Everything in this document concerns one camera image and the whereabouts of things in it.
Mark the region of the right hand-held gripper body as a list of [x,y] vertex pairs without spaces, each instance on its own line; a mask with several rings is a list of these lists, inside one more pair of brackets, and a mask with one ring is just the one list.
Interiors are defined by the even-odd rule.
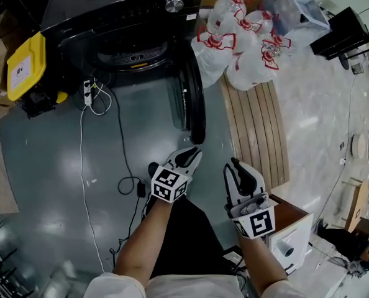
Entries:
[[246,197],[232,207],[226,205],[226,211],[242,237],[255,239],[275,230],[274,205],[266,192]]

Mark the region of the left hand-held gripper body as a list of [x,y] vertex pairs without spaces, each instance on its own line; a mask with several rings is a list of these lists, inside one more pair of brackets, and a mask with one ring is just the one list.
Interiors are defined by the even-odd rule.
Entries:
[[176,161],[178,153],[172,153],[163,165],[158,165],[151,179],[152,196],[173,203],[186,193],[192,180],[189,168]]

